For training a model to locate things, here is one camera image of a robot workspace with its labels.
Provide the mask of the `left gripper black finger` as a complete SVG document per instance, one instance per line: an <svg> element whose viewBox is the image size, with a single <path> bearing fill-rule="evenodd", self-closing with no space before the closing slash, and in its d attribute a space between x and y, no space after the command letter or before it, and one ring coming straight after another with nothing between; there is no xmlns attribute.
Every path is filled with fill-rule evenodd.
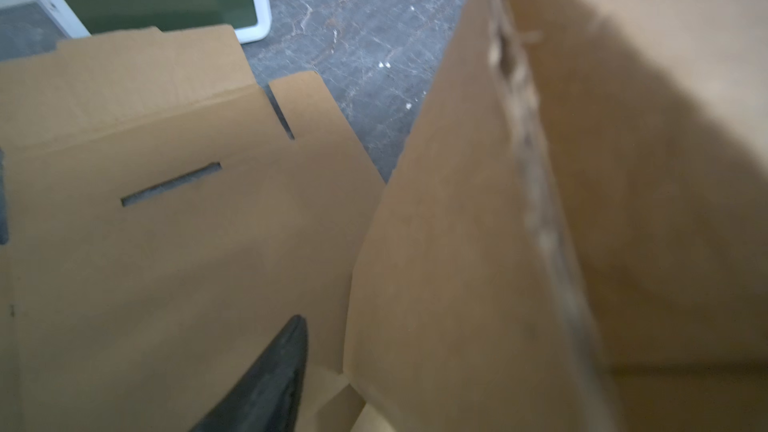
<svg viewBox="0 0 768 432"><path fill-rule="evenodd" d="M292 316L194 431L292 432L308 357L307 321Z"/></svg>

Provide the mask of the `cardboard box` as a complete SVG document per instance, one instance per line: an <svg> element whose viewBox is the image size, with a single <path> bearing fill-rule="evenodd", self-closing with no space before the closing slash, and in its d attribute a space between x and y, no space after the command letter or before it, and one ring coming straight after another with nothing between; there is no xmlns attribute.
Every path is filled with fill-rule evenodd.
<svg viewBox="0 0 768 432"><path fill-rule="evenodd" d="M767 0L467 0L353 272L357 431L767 427Z"/></svg>

